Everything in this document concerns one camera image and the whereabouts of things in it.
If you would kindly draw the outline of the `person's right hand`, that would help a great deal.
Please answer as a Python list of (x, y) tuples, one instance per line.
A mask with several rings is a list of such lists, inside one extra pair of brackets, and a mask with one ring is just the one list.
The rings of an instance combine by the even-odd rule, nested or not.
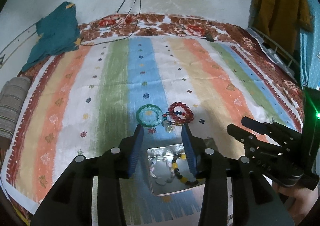
[(276, 182), (272, 182), (272, 188), (276, 193), (281, 193), (294, 199), (292, 205), (287, 209), (295, 225), (299, 225), (308, 215), (319, 197), (318, 188), (310, 190), (299, 184), (285, 188)]

